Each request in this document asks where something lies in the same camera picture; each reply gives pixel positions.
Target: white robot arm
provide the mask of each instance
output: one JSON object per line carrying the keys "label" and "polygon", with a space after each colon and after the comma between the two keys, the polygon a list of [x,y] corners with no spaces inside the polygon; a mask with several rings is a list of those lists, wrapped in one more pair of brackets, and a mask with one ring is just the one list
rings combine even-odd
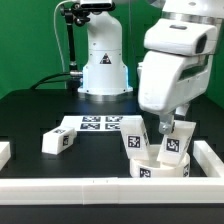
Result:
{"label": "white robot arm", "polygon": [[223,0],[148,0],[163,16],[145,35],[139,105],[160,116],[159,131],[173,130],[173,111],[207,89],[224,18]]}
{"label": "white robot arm", "polygon": [[131,94],[128,69],[122,61],[122,27],[109,15],[115,4],[133,0],[80,0],[73,7],[76,25],[87,23],[89,59],[83,68],[79,96],[113,101]]}

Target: printed tag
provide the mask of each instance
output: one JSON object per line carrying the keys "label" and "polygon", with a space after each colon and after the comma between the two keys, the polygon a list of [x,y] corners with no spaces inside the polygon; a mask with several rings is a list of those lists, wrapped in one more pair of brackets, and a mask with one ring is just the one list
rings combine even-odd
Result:
{"label": "printed tag", "polygon": [[190,165],[187,164],[187,165],[184,167],[184,173],[183,173],[183,176],[184,176],[184,177],[189,177],[189,173],[190,173]]}
{"label": "printed tag", "polygon": [[106,122],[120,122],[123,117],[119,116],[111,116],[111,117],[106,117]]}
{"label": "printed tag", "polygon": [[170,152],[179,153],[179,151],[180,151],[180,141],[178,139],[167,138],[166,150],[170,151]]}
{"label": "printed tag", "polygon": [[69,136],[64,136],[63,138],[63,146],[68,145]]}
{"label": "printed tag", "polygon": [[94,124],[94,123],[83,123],[80,127],[81,130],[99,130],[100,124]]}
{"label": "printed tag", "polygon": [[128,148],[141,148],[141,137],[140,136],[128,136]]}
{"label": "printed tag", "polygon": [[147,133],[145,132],[144,135],[144,140],[145,140],[145,145],[147,146],[149,144],[149,139],[148,139],[148,136],[147,136]]}
{"label": "printed tag", "polygon": [[55,130],[53,133],[62,134],[62,133],[64,133],[64,132],[65,132],[65,130],[57,129],[57,130]]}
{"label": "printed tag", "polygon": [[140,168],[140,178],[150,178],[150,177],[151,177],[151,170]]}
{"label": "printed tag", "polygon": [[100,64],[111,64],[110,58],[107,53],[103,56]]}
{"label": "printed tag", "polygon": [[120,130],[119,123],[109,123],[105,125],[106,130]]}
{"label": "printed tag", "polygon": [[86,116],[82,118],[82,122],[100,122],[101,117]]}

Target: black tabletop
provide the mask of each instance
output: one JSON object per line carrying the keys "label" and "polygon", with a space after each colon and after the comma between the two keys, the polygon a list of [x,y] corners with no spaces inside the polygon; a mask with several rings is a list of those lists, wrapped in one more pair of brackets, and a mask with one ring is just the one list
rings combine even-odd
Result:
{"label": "black tabletop", "polygon": [[[0,178],[130,177],[129,160],[120,132],[79,132],[74,144],[59,155],[43,154],[43,134],[59,126],[65,115],[142,115],[150,143],[160,144],[163,138],[158,132],[158,116],[141,111],[137,96],[118,102],[94,103],[65,90],[14,91],[0,100],[0,141],[10,141],[12,152]],[[202,95],[191,103],[186,116],[186,120],[197,122],[192,141],[206,140],[222,160],[223,115],[222,108]],[[195,176],[205,174],[191,156],[191,177]],[[136,223],[140,220],[148,223],[150,219],[154,223],[188,223],[191,220],[187,216],[189,212],[202,218],[203,223],[212,223],[215,216],[216,219],[224,218],[221,210],[222,205],[1,206],[0,215],[13,211],[17,216],[21,214],[18,211],[30,211],[33,218],[38,212],[46,215],[58,211],[64,215],[63,220],[67,220],[63,223],[89,223],[91,219],[94,223]],[[45,218],[48,223],[61,223],[61,219],[55,217]],[[5,223],[14,223],[11,216],[9,220]]]}

